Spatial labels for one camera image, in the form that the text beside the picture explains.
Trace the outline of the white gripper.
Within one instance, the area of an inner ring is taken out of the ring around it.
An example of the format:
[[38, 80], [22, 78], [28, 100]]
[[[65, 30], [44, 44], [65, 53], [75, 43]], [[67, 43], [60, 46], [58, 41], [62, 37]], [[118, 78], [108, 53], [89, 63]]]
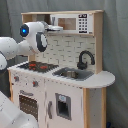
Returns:
[[63, 27], [48, 25], [46, 22], [43, 23], [45, 27], [45, 32], [47, 33], [60, 33], [63, 31]]

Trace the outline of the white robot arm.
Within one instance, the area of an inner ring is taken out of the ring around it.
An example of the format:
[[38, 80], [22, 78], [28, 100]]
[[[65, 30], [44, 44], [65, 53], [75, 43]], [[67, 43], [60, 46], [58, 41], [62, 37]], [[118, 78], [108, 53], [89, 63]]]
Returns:
[[[44, 21], [26, 22], [20, 27], [20, 35], [24, 38], [20, 43], [11, 37], [0, 37], [0, 76], [6, 72], [8, 60], [16, 55], [44, 52], [47, 48], [45, 33], [62, 30]], [[0, 91], [0, 128], [39, 128], [39, 125], [34, 116], [21, 111]]]

